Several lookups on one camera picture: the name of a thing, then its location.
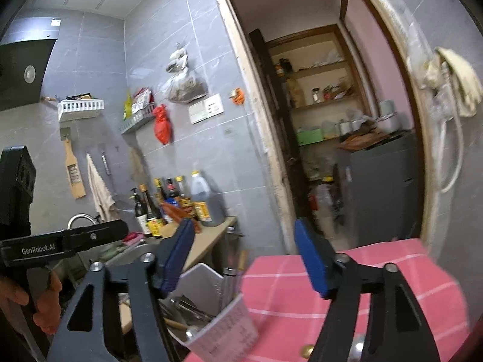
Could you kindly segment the red hanging bag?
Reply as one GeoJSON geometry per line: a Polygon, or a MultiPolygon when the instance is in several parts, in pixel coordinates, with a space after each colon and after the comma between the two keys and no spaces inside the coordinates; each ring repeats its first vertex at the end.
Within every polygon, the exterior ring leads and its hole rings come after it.
{"type": "Polygon", "coordinates": [[[161,104],[153,110],[155,117],[154,134],[155,138],[163,145],[168,145],[172,141],[173,131],[169,120],[166,105],[161,104]]]}

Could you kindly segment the red-cap sauce bottle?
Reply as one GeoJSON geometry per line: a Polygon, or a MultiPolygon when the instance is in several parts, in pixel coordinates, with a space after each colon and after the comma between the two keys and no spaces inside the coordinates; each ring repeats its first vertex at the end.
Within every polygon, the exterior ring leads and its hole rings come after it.
{"type": "Polygon", "coordinates": [[[166,187],[168,190],[168,197],[174,200],[178,200],[178,197],[179,197],[178,188],[172,178],[166,179],[166,187]]]}

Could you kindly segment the white plastic utensil basket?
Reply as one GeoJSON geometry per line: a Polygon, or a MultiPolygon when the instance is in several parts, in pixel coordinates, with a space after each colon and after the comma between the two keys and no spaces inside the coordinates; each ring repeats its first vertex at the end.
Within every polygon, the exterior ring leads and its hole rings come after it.
{"type": "Polygon", "coordinates": [[[178,344],[203,361],[241,361],[259,338],[242,294],[219,309],[222,283],[222,275],[199,263],[181,275],[177,288],[167,296],[184,295],[199,309],[215,316],[204,326],[188,326],[186,332],[168,327],[178,344]]]}

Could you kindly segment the large vinegar jug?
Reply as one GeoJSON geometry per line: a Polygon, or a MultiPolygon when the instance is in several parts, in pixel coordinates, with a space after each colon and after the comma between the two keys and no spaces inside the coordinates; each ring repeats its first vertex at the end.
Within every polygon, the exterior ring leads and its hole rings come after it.
{"type": "Polygon", "coordinates": [[[224,222],[223,205],[198,170],[192,172],[191,194],[192,203],[203,226],[215,227],[224,222]]]}

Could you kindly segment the yellow-cap oil bottle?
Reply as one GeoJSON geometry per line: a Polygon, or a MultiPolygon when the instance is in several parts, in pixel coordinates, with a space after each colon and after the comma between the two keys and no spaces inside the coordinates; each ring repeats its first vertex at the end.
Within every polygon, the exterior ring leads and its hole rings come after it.
{"type": "Polygon", "coordinates": [[[196,212],[194,210],[192,200],[187,191],[187,185],[184,176],[177,176],[175,178],[178,186],[178,203],[180,208],[189,215],[190,218],[194,218],[196,212]]]}

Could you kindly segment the yellow-label sauce bottle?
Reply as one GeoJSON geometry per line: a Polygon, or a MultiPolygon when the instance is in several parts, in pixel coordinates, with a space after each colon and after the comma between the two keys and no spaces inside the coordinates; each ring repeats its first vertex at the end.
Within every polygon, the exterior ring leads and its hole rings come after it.
{"type": "Polygon", "coordinates": [[[161,211],[155,206],[149,195],[147,186],[145,184],[140,184],[139,189],[143,195],[146,203],[146,223],[152,236],[156,239],[162,239],[162,228],[165,226],[165,220],[161,214],[161,211]]]}

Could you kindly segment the chrome faucet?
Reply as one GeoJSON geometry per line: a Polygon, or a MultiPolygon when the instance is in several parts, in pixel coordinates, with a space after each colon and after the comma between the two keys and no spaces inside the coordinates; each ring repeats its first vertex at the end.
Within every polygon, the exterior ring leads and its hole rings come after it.
{"type": "Polygon", "coordinates": [[[70,218],[70,220],[67,223],[67,229],[68,230],[72,229],[75,222],[79,221],[79,220],[89,221],[92,225],[98,224],[98,220],[96,218],[93,218],[92,216],[90,216],[86,213],[78,213],[78,214],[73,215],[72,218],[70,218]]]}

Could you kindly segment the white wall socket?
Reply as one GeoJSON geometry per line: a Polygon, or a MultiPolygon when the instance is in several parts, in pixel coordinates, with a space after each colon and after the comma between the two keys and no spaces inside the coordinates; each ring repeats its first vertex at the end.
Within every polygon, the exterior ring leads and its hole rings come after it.
{"type": "Polygon", "coordinates": [[[215,94],[187,108],[191,124],[223,114],[223,101],[220,94],[215,94]]]}

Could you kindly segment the yellow rubber gloves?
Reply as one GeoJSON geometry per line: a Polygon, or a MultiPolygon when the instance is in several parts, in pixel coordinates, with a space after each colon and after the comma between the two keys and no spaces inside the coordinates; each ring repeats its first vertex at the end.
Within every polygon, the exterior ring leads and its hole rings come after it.
{"type": "Polygon", "coordinates": [[[449,78],[460,117],[471,118],[482,103],[482,84],[472,65],[452,49],[436,47],[433,58],[424,64],[423,83],[436,89],[443,82],[443,64],[449,67],[449,78]]]}

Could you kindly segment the white wall rack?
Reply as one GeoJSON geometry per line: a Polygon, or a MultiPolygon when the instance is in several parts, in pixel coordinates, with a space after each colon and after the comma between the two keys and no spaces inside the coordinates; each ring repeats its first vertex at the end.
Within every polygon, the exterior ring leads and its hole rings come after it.
{"type": "Polygon", "coordinates": [[[95,118],[104,110],[104,99],[61,100],[57,104],[58,122],[95,118]]]}

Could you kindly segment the green box on shelf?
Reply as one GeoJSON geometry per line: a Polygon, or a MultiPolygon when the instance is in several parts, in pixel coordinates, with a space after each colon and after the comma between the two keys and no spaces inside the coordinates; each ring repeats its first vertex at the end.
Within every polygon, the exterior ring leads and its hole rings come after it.
{"type": "Polygon", "coordinates": [[[321,128],[299,129],[296,132],[296,139],[299,146],[304,146],[322,142],[324,136],[321,128]]]}

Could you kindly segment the wooden cutting board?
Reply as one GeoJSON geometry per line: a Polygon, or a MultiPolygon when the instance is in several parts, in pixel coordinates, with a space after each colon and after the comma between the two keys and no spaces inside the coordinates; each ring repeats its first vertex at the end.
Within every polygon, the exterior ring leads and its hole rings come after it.
{"type": "Polygon", "coordinates": [[[380,132],[376,130],[370,131],[363,135],[352,135],[349,136],[345,141],[341,142],[338,145],[338,149],[352,152],[362,151],[367,149],[368,147],[371,147],[386,140],[389,137],[390,136],[385,132],[380,132]]]}

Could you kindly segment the hanging clear plastic bag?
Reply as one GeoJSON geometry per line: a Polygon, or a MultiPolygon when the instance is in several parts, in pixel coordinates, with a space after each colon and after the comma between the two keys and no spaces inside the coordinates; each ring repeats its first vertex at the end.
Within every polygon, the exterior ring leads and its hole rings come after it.
{"type": "Polygon", "coordinates": [[[190,68],[189,54],[181,44],[178,43],[176,50],[169,56],[165,71],[169,78],[160,87],[160,92],[166,100],[189,104],[207,95],[206,82],[190,68]]]}

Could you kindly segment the small gold spoon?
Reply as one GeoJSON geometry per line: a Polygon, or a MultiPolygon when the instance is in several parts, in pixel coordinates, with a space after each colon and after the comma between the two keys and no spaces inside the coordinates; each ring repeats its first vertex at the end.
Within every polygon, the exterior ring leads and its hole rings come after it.
{"type": "Polygon", "coordinates": [[[313,349],[314,349],[314,344],[303,345],[303,347],[300,348],[300,356],[303,359],[308,360],[311,357],[313,349]]]}

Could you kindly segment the wooden chopstick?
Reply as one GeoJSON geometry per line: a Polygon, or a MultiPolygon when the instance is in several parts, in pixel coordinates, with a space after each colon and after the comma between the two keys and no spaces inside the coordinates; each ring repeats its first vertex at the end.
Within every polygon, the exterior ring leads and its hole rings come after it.
{"type": "Polygon", "coordinates": [[[172,320],[172,319],[164,318],[164,322],[169,327],[171,327],[173,329],[177,329],[179,331],[186,332],[187,329],[188,329],[188,327],[186,326],[186,324],[179,323],[179,322],[177,322],[175,320],[172,320]]]}

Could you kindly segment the large silver spoon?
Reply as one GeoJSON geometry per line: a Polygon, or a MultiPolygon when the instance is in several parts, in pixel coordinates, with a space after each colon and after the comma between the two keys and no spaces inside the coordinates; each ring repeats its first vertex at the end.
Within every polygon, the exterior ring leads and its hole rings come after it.
{"type": "Polygon", "coordinates": [[[364,347],[364,340],[365,340],[365,336],[361,334],[354,337],[351,344],[350,353],[347,358],[347,362],[361,361],[363,347],[364,347]]]}

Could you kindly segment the grey cabinet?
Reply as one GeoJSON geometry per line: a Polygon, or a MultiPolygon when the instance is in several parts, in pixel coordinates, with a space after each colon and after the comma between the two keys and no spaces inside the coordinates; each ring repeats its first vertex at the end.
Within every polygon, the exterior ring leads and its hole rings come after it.
{"type": "Polygon", "coordinates": [[[338,149],[336,165],[351,247],[420,235],[422,199],[413,133],[401,132],[360,151],[338,149]]]}

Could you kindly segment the white pot on cabinet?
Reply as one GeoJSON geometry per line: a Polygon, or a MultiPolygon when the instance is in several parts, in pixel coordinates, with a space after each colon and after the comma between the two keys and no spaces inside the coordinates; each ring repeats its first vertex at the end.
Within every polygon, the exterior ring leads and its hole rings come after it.
{"type": "Polygon", "coordinates": [[[380,101],[379,109],[380,116],[375,120],[376,127],[387,134],[399,131],[401,129],[401,123],[393,100],[380,101]]]}

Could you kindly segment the black range hood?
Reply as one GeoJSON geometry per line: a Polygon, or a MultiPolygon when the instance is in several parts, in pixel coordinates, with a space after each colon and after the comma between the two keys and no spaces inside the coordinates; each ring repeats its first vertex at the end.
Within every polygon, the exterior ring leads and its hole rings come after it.
{"type": "Polygon", "coordinates": [[[36,103],[61,21],[51,16],[11,22],[1,40],[2,111],[36,103]]]}

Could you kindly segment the grey corner shelf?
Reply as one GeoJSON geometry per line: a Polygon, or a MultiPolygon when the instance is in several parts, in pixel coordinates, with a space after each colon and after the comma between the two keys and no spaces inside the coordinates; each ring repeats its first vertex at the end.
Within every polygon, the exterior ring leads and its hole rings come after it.
{"type": "Polygon", "coordinates": [[[124,120],[120,126],[121,134],[129,134],[131,132],[137,131],[138,128],[151,122],[155,116],[153,110],[156,108],[156,103],[150,102],[146,107],[137,111],[128,119],[124,120]]]}

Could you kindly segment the dark soy sauce bottle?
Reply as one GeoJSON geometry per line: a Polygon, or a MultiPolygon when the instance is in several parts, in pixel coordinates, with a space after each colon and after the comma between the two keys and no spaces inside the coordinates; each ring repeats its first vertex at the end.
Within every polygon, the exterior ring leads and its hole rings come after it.
{"type": "Polygon", "coordinates": [[[145,237],[152,237],[152,232],[150,231],[147,225],[147,211],[146,205],[142,197],[138,194],[135,188],[132,188],[132,199],[134,201],[134,213],[135,217],[138,220],[138,224],[144,234],[145,237]]]}

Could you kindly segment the beige hanging towel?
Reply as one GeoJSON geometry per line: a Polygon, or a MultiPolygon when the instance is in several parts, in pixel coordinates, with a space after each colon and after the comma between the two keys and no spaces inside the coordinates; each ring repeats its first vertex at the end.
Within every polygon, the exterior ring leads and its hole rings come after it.
{"type": "Polygon", "coordinates": [[[88,183],[92,192],[95,209],[102,221],[113,221],[118,219],[115,200],[113,199],[106,183],[99,174],[92,157],[86,153],[88,183]]]}

